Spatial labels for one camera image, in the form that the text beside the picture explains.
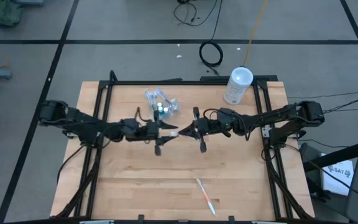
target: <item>plastic bottle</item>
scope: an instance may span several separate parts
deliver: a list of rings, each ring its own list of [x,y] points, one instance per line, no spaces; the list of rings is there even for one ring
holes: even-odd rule
[[[248,68],[235,68],[231,73],[226,91],[223,94],[224,100],[231,105],[239,104],[253,80],[254,76]]]

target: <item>wooden tabletop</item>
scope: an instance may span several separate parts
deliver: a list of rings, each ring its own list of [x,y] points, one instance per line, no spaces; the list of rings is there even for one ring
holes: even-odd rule
[[[93,114],[97,88],[98,82],[82,84],[76,106],[79,110]],[[142,117],[148,118],[144,90],[156,88],[169,98],[178,99],[180,110],[167,121],[178,126],[178,130],[192,122],[194,106],[198,106],[200,113],[207,108],[226,107],[240,114],[257,114],[252,87],[239,105],[229,105],[223,100],[225,86],[118,85],[113,86],[108,121],[133,118],[138,106]],[[268,91],[273,110],[288,103],[282,82],[269,82]],[[162,131],[162,135],[168,134],[168,130]],[[260,130],[255,129],[249,141],[235,134],[230,139],[215,134],[205,141],[208,150],[201,153],[198,141],[179,136],[162,147],[159,157],[154,155],[154,142],[121,141],[104,148],[92,218],[136,220],[143,214],[146,220],[227,220],[230,215],[236,220],[274,220],[266,165],[260,157],[263,148]],[[297,147],[293,139],[287,144]],[[78,148],[77,139],[69,140],[65,159]],[[300,154],[290,148],[281,152],[288,189],[306,212],[314,216]],[[60,212],[78,189],[84,156],[85,150],[62,170],[51,215]],[[194,179],[196,175],[213,203],[216,216],[209,210]],[[285,216],[282,194],[277,189],[281,214]]]

